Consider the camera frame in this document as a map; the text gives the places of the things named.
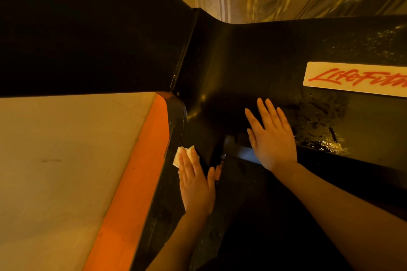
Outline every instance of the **person's left hand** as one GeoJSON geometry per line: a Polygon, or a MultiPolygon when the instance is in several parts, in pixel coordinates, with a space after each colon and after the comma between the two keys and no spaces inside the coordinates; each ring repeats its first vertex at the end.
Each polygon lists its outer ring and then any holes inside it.
{"type": "Polygon", "coordinates": [[[206,180],[195,148],[192,148],[191,161],[182,148],[179,161],[180,189],[185,211],[207,217],[215,205],[215,169],[209,169],[206,180]]]}

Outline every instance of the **white cloth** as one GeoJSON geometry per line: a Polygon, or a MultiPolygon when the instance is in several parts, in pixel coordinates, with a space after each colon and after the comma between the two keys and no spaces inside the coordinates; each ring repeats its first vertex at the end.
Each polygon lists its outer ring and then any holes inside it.
{"type": "Polygon", "coordinates": [[[177,168],[180,168],[180,162],[179,162],[179,160],[178,160],[178,155],[179,155],[180,152],[181,152],[181,148],[183,148],[183,149],[186,150],[186,154],[188,155],[189,160],[191,161],[191,152],[192,152],[192,148],[194,148],[194,147],[195,147],[195,146],[191,146],[191,147],[189,147],[188,149],[186,149],[186,148],[184,148],[184,147],[178,147],[177,153],[176,153],[176,155],[175,155],[175,157],[174,157],[173,165],[174,165],[175,167],[177,167],[177,168]]]}

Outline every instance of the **orange panel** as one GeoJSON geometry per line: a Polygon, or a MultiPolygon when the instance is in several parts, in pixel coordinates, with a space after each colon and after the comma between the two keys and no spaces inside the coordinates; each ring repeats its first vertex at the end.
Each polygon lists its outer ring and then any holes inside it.
{"type": "Polygon", "coordinates": [[[169,140],[165,100],[157,95],[83,271],[128,271],[169,140]]]}

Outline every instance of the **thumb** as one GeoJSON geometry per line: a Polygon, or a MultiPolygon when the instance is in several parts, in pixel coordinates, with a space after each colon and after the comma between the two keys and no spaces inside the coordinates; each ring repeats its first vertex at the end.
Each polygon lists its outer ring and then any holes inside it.
{"type": "Polygon", "coordinates": [[[208,189],[210,194],[215,194],[215,168],[211,167],[208,171],[208,189]]]}

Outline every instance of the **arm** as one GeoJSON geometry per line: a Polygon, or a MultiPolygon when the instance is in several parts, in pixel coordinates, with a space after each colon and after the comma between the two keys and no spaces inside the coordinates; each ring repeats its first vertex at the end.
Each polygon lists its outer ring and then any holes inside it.
{"type": "Polygon", "coordinates": [[[186,270],[199,234],[213,210],[215,169],[213,167],[209,169],[208,180],[206,180],[194,148],[191,157],[190,161],[186,151],[181,150],[178,173],[180,174],[180,190],[185,215],[147,271],[186,270]]]}
{"type": "Polygon", "coordinates": [[[246,109],[253,150],[262,165],[305,205],[355,270],[407,270],[407,222],[314,175],[297,163],[295,140],[280,108],[257,105],[264,129],[246,109]]]}

